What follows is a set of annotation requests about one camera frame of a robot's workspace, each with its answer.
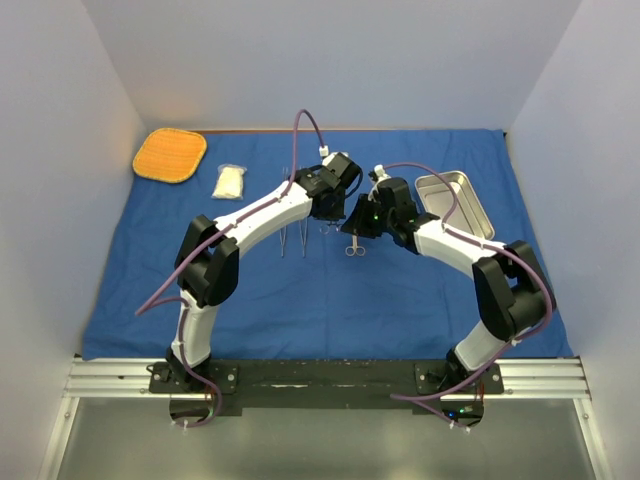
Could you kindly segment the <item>steel surgical scissors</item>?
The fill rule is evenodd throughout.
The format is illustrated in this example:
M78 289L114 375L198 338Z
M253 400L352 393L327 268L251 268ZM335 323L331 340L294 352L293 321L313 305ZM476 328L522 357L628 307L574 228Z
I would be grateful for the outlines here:
M345 248L345 254L348 257L359 256L362 257L366 254L366 249L359 244L358 236L351 236L351 244Z

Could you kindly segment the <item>long steel tweezers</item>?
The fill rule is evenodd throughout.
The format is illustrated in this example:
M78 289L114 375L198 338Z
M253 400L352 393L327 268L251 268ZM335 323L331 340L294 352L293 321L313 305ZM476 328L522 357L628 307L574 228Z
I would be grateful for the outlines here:
M308 219L300 220L298 222L299 225L299 235L301 241L301 253L302 257L305 258L307 254L307 242L308 242Z
M279 230L280 252L281 252L282 258L285 257L285 253L286 253L287 238L288 238L288 227L285 226Z

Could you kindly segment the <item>steel instrument tray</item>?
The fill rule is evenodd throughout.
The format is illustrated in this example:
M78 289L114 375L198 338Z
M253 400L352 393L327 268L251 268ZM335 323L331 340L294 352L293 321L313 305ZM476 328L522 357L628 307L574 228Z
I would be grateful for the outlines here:
M495 236L494 227L479 201L475 190L462 171L449 171L441 176L453 188L458 205L448 218L447 223L464 232L492 240ZM449 188L434 175L418 177L415 187L424 209L439 217L443 217L452 205Z

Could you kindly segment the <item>blue surgical drape cloth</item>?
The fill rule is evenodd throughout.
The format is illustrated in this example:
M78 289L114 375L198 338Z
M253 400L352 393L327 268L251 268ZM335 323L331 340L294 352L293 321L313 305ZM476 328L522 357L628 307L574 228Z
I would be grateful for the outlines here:
M431 167L465 173L498 241L535 242L535 234L499 130L406 130L211 134L195 175L170 185L137 178L116 227L96 307L82 338L84 359L161 357L173 340L179 307L140 312L173 272L189 223L237 211L211 197L222 164L246 168L242 202L262 198L282 169L319 160L325 142L364 171L375 165L414 181ZM391 237L365 240L348 257L346 234L320 233L310 221L306 257L299 228L288 228L285 257L270 235L241 260L239 283L221 306L212 334L218 358L438 359L479 319L472 281Z

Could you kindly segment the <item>white gauze pad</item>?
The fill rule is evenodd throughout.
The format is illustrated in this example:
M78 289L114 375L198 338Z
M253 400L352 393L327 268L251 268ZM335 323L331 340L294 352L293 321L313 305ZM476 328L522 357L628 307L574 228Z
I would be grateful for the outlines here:
M242 200L245 173L246 168L243 166L234 164L220 165L211 197L221 200Z

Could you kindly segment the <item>orange square woven mat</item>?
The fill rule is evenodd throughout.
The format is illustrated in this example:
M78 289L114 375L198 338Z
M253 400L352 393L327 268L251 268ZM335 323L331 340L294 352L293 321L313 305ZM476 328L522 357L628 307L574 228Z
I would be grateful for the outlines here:
M178 184L197 171L207 150L207 141L199 133L160 128L151 132L136 153L132 168L144 179Z

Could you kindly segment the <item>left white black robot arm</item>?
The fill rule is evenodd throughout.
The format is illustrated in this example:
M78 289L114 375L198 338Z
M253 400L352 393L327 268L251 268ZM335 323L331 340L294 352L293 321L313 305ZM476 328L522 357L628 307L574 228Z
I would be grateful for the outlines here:
M177 277L180 319L166 357L177 386L200 392L214 382L209 373L213 326L219 306L238 286L244 254L291 223L344 219L345 200L362 179L362 169L347 154L331 153L233 214L215 220L201 215L191 222L176 258L185 266Z

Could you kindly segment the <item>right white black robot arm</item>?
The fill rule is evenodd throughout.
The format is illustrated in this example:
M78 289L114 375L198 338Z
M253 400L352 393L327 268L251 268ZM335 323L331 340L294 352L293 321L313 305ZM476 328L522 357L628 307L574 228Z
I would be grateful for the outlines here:
M361 194L342 231L364 238L384 234L419 256L438 260L473 280L480 320L447 354L439 390L469 392L500 355L546 327L554 295L531 246L487 241L418 211L408 183L382 168Z

